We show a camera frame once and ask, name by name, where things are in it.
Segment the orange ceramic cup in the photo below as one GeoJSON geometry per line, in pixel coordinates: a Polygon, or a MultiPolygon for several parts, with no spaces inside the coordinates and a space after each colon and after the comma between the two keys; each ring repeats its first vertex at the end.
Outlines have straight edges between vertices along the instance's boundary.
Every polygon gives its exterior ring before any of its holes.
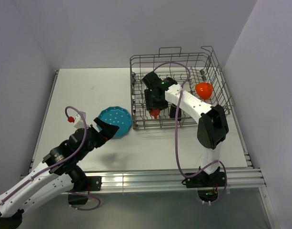
{"type": "Polygon", "coordinates": [[[160,115],[160,109],[151,109],[150,111],[149,111],[149,114],[150,114],[150,116],[151,117],[153,117],[154,119],[157,119],[158,118],[158,116],[160,115]]]}

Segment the blue polka dot plate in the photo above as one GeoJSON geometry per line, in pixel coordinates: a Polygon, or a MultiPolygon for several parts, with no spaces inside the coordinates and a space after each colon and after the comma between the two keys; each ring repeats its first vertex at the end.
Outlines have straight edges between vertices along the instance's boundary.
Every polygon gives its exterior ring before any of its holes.
{"type": "Polygon", "coordinates": [[[121,138],[125,136],[132,125],[131,115],[129,111],[120,106],[110,106],[103,109],[98,118],[110,125],[118,126],[119,129],[113,138],[121,138]]]}

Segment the orange bowl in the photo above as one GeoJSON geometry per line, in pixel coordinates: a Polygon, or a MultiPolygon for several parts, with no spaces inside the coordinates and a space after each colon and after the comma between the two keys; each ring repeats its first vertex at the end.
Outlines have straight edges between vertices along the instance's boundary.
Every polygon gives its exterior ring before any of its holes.
{"type": "Polygon", "coordinates": [[[206,82],[198,83],[195,85],[195,91],[201,99],[208,100],[212,95],[213,86],[206,82]]]}

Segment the dark brown mug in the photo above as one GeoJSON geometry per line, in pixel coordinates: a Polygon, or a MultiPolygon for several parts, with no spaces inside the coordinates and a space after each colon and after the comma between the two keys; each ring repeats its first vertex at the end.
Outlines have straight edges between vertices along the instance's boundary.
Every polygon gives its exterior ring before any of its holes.
{"type": "MultiPolygon", "coordinates": [[[[171,104],[169,109],[169,117],[174,119],[176,117],[176,109],[177,106],[175,104],[171,104]]],[[[178,121],[181,121],[181,109],[178,110],[178,121]]]]}

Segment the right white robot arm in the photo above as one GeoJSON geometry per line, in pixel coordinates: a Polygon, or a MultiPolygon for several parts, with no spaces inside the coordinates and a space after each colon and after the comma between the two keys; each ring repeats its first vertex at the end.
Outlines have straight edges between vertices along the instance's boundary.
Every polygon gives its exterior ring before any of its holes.
{"type": "Polygon", "coordinates": [[[219,167],[220,144],[226,139],[229,127],[224,108],[219,104],[213,106],[191,93],[174,79],[167,77],[164,80],[155,72],[150,72],[142,79],[146,86],[144,90],[146,110],[155,119],[160,111],[166,109],[168,104],[176,106],[175,114],[175,151],[178,168],[180,168],[178,155],[178,114],[182,110],[187,113],[198,125],[197,139],[204,147],[201,164],[200,182],[210,186],[215,180],[214,172],[219,167]]]}

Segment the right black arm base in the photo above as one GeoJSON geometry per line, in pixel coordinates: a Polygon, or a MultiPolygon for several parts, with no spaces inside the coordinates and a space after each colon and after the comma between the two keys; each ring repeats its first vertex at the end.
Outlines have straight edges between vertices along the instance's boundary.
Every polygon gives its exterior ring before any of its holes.
{"type": "Polygon", "coordinates": [[[185,178],[181,184],[186,188],[205,188],[205,187],[223,187],[226,183],[226,177],[224,172],[215,172],[208,175],[205,172],[201,172],[195,177],[185,178]]]}

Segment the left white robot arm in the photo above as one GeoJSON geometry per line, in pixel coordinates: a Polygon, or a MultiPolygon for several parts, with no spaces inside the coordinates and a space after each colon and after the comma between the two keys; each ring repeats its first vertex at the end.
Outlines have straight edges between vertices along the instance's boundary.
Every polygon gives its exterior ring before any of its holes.
{"type": "Polygon", "coordinates": [[[19,183],[0,195],[0,219],[22,216],[64,192],[84,191],[86,175],[78,162],[112,139],[119,127],[99,118],[96,130],[81,120],[81,128],[53,148],[19,183]]]}

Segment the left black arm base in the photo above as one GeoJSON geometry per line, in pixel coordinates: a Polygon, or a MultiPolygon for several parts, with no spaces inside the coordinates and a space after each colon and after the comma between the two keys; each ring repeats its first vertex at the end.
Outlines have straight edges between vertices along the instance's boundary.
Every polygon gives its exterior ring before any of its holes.
{"type": "Polygon", "coordinates": [[[91,192],[101,190],[101,176],[84,177],[74,182],[72,191],[91,192]]]}

